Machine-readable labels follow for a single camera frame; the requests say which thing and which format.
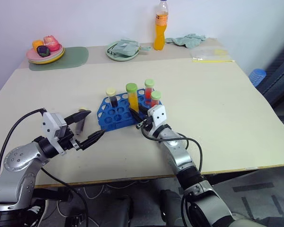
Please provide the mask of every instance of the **stack of plates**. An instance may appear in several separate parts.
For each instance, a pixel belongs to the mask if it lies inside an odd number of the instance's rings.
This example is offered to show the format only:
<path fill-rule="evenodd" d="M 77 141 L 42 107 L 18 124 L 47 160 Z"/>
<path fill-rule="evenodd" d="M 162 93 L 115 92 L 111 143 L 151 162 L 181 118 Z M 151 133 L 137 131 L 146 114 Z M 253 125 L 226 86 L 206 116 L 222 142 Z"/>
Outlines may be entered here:
<path fill-rule="evenodd" d="M 34 64 L 47 64 L 58 60 L 64 54 L 64 48 L 59 44 L 59 49 L 57 51 L 51 52 L 51 55 L 47 57 L 41 57 L 33 48 L 27 51 L 27 59 L 29 62 Z"/>

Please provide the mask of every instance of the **sticker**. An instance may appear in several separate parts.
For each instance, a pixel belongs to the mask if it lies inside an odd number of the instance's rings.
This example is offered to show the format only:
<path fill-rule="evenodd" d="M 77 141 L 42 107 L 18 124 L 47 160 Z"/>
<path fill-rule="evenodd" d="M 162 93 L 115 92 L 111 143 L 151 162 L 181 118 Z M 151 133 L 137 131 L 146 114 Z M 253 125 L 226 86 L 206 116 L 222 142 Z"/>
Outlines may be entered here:
<path fill-rule="evenodd" d="M 166 26 L 167 25 L 167 18 L 168 18 L 168 15 L 166 15 L 166 14 L 156 15 L 156 25 Z"/>

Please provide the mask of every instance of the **test tube rack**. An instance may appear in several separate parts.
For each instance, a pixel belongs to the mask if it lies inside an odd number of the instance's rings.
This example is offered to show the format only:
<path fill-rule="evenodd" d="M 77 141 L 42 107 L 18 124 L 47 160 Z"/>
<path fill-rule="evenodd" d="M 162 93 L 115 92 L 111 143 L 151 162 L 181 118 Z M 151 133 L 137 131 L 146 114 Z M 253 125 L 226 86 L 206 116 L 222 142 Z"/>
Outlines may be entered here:
<path fill-rule="evenodd" d="M 144 107 L 150 108 L 150 106 L 145 103 L 145 89 L 138 89 L 137 95 L 138 102 Z M 109 98 L 106 97 L 103 99 L 97 112 L 98 123 L 101 129 L 105 129 L 106 131 L 112 131 L 138 123 L 129 112 L 127 93 L 117 94 L 116 97 L 118 101 L 117 107 L 112 107 Z"/>

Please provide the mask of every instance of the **test tube cap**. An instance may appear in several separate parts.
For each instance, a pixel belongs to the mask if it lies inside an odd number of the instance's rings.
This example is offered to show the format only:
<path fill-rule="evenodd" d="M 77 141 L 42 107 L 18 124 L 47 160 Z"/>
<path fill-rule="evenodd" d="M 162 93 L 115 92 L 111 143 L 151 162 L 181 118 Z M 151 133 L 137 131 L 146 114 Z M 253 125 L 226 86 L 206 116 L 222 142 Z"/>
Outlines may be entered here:
<path fill-rule="evenodd" d="M 107 96 L 115 96 L 116 90 L 113 87 L 109 87 L 108 89 L 106 89 L 106 94 Z"/>
<path fill-rule="evenodd" d="M 151 93 L 151 98 L 153 100 L 160 100 L 161 99 L 161 92 L 160 91 L 153 91 Z"/>
<path fill-rule="evenodd" d="M 129 84 L 126 84 L 126 91 L 131 93 L 131 92 L 136 92 L 138 90 L 138 87 L 136 84 L 134 83 L 129 83 Z"/>
<path fill-rule="evenodd" d="M 87 108 L 85 106 L 82 106 L 79 108 L 79 111 L 84 111 L 84 110 L 87 110 Z"/>
<path fill-rule="evenodd" d="M 146 79 L 144 84 L 146 87 L 153 87 L 155 85 L 155 81 L 153 79 Z"/>

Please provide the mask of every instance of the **blue object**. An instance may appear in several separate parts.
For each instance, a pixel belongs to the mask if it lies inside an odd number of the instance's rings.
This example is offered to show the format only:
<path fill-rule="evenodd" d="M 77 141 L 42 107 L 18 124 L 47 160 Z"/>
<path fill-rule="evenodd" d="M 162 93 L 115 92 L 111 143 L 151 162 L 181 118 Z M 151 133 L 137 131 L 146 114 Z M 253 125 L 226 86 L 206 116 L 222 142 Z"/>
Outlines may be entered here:
<path fill-rule="evenodd" d="M 145 103 L 145 89 L 137 90 L 137 94 L 138 102 L 144 107 L 150 108 L 150 106 Z M 97 111 L 98 123 L 101 129 L 105 129 L 106 131 L 112 131 L 138 123 L 129 112 L 127 93 L 118 94 L 116 97 L 118 100 L 117 107 L 112 107 L 109 98 L 106 97 L 103 99 Z M 139 115 L 141 118 L 145 116 L 141 111 Z"/>
<path fill-rule="evenodd" d="M 253 86 L 258 86 L 266 77 L 266 72 L 262 69 L 254 69 L 248 76 Z"/>

